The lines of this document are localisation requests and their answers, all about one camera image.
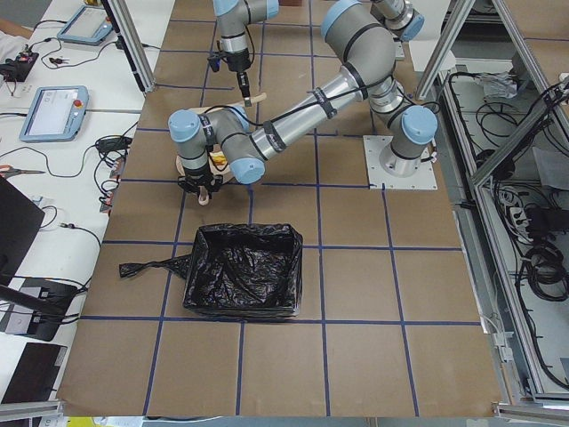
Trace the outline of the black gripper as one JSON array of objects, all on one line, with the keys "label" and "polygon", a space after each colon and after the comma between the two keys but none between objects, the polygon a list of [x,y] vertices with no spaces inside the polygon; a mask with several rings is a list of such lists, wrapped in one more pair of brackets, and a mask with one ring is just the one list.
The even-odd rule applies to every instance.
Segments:
[{"label": "black gripper", "polygon": [[236,73],[239,90],[244,102],[250,101],[250,83],[245,72],[251,67],[252,61],[248,49],[239,52],[212,52],[208,57],[208,65],[213,72],[220,70],[220,64],[224,62],[228,65],[231,72]]},{"label": "black gripper", "polygon": [[179,176],[177,183],[187,193],[198,194],[204,187],[208,194],[218,192],[223,184],[223,176],[213,174],[209,166],[198,169],[183,167],[183,176]]}]

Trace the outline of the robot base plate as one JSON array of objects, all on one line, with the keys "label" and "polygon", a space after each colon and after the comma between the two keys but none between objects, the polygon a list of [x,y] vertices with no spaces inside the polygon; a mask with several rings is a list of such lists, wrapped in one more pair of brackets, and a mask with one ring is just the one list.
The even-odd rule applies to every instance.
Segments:
[{"label": "robot base plate", "polygon": [[365,164],[370,189],[437,190],[437,180],[427,146],[421,156],[407,160],[391,149],[390,135],[365,135]]}]

